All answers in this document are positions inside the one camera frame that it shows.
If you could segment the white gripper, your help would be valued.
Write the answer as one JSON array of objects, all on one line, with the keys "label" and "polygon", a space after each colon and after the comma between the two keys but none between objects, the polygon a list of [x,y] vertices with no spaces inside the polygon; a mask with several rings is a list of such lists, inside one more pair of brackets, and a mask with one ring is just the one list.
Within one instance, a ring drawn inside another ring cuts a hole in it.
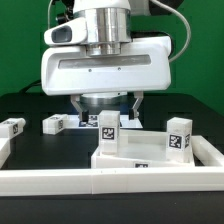
[{"label": "white gripper", "polygon": [[42,89],[48,95],[71,95],[81,122],[89,120],[89,111],[79,95],[138,91],[128,113],[134,120],[139,117],[142,91],[164,90],[170,85],[170,52],[167,36],[137,38],[123,44],[119,55],[89,57],[83,46],[50,48],[42,58]]}]

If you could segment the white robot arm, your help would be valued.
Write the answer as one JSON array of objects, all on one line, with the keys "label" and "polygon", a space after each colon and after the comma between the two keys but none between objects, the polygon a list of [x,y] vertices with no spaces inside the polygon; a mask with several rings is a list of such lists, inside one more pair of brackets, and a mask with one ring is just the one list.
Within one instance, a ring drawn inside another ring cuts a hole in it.
[{"label": "white robot arm", "polygon": [[184,0],[62,0],[66,15],[44,33],[49,48],[41,62],[41,82],[48,95],[69,95],[86,121],[81,105],[85,95],[109,97],[164,90],[171,83],[172,53],[169,36],[133,32],[130,18],[137,15],[177,14]]}]

